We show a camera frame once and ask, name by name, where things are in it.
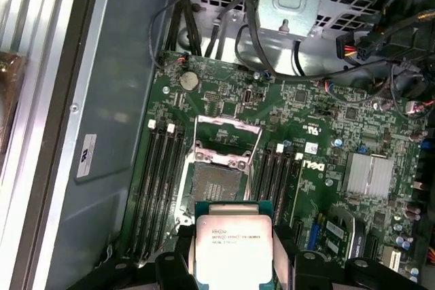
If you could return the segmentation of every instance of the sticker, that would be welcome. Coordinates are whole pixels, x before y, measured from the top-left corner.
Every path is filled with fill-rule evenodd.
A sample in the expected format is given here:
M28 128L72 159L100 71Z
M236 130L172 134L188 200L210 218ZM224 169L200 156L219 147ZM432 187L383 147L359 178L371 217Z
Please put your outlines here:
M326 223L326 229L331 231L333 234L335 234L340 239L343 239L345 237L345 232L342 231L342 229L340 229L336 225L330 223L329 221Z
M316 155L318 148L319 148L319 144L307 142L305 144L305 153Z
M338 247L337 247L333 242L330 242L329 240L327 240L327 241L326 241L326 245L327 245L329 248L331 248L331 250L332 250L334 253L338 254Z
M89 175L92 156L94 155L95 142L97 134L86 134L83 142L83 149L80 155L79 168L77 170L77 178Z

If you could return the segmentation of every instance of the chip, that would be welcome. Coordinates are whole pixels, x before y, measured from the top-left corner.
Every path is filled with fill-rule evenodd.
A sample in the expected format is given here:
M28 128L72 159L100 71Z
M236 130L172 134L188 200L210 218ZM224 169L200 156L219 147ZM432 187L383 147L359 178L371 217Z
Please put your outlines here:
M381 212L375 212L375 216L373 217L373 222L377 225L384 225L385 214Z
M296 91L294 100L299 103L305 103L307 101L307 93L305 91Z
M345 118L348 120L355 120L356 115L358 114L358 110L355 108L347 108Z

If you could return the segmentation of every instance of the ram slot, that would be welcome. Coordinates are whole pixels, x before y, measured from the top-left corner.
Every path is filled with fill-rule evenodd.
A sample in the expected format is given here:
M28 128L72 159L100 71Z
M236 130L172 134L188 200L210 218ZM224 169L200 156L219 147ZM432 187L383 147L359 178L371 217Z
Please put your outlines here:
M269 148L266 148L263 151L263 155L260 163L260 169L258 172L258 178L254 184L254 190L251 195L252 200L258 200L258 198L260 197L260 189L262 186L264 176L267 171L267 167L270 164L270 160L271 160L271 150Z
M160 146L157 149L157 153L155 155L155 161L150 167L151 170L147 174L146 180L147 183L150 185L147 188L147 192L144 194L145 200L145 210L142 215L142 223L139 231L139 237L138 237L138 243L137 248L135 251L135 256L137 259L141 259L143 257L144 251L145 251L145 242L146 238L148 236L149 231L149 223L150 223L150 210L152 208L152 205L154 203L155 193L156 193L156 183L158 183L158 180L160 178L160 173L163 171L165 162L164 162L164 156L166 155L166 149L168 145L168 137L165 131L159 130L161 133L160 135Z
M170 174L169 169L171 168L171 157L174 154L173 148L175 144L175 137L173 134L169 134L167 137L167 146L164 149L164 153L162 154L162 165L163 168L159 169L159 174L161 173L161 177L156 180L156 193L153 198L154 204L150 207L151 223L150 223L150 233L146 237L145 244L145 255L149 255L152 253L152 245L154 239L156 237L156 230L158 229L158 218L161 212L161 200L164 193L164 187L166 185L167 176Z
M150 141L148 143L147 148L147 154L145 159L145 166L143 168L143 174L142 174L142 182L141 187L138 193L138 199L136 204L136 211L135 211L135 224L133 226L133 239L131 240L131 246L130 250L134 253L137 249L137 243L139 240L139 233L141 230L141 225L143 223L143 213L145 211L146 206L146 194L149 192L150 188L150 171L152 171L153 167L155 167L156 158L158 157L158 150L160 149L163 136L161 133L162 129L157 128L153 130Z
M266 173L264 174L264 178L261 183L260 196L258 200L268 200L268 195L271 192L273 173L279 163L279 158L271 155L269 162L270 164L267 166Z
M282 158L280 153L275 153L275 167L272 171L272 178L269 186L269 191L267 193L267 200L272 201L272 204L275 205L275 201L278 195L278 189L281 186L281 175L283 174L284 167L284 159Z
M285 200L288 196L289 182L292 177L292 162L292 157L288 153L284 154L282 169L279 175L279 185L275 191L275 197L272 199L273 209L275 211L273 217L274 225L279 224L281 220Z
M175 137L174 151L171 156L171 163L169 164L168 175L164 185L164 195L162 197L162 216L160 218L160 227L158 229L156 242L154 244L153 252L157 251L164 241L164 234L166 231L169 212L171 210L171 203L173 199L173 192L176 185L176 178L178 177L179 169L183 164L184 151L183 151L183 131L178 131Z

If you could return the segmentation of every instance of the integrated circuit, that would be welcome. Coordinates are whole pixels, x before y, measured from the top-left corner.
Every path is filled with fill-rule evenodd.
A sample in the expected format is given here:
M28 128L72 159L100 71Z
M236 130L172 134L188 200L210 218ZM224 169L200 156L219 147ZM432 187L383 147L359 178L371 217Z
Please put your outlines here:
M348 120L356 120L356 116L358 114L358 110L353 107L348 107L346 110L345 118Z
M302 90L297 90L294 96L295 102L305 103L307 101L307 92Z
M239 170L202 162L195 163L189 211L194 212L195 203L203 200L235 200L241 177L242 172Z

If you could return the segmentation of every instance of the white label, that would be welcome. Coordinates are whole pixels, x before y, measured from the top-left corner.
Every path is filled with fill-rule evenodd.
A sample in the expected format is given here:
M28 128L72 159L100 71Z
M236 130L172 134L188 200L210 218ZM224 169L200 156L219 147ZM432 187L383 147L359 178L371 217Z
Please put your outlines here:
M340 229L336 225L330 223L329 221L326 223L326 229L331 231L333 234L335 234L340 239L343 239L345 237L345 232L342 231L342 229Z
M330 242L329 240L327 240L327 241L326 241L326 245L327 245L329 248L331 248L331 250L332 250L334 253L338 254L338 247L337 247L333 242Z
M324 163L317 163L317 162L304 160L302 162L302 165L304 166L304 168L318 170L318 171L325 171L325 164Z
M80 154L79 168L77 170L77 178L89 175L96 141L97 134L86 134L84 137L83 148Z
M317 143L310 143L310 142L305 143L305 153L316 155L318 148L319 148L319 144Z
M314 136L319 136L320 132L321 132L321 128L317 127L317 126L303 126L303 129L307 130L307 132L310 135L314 135Z

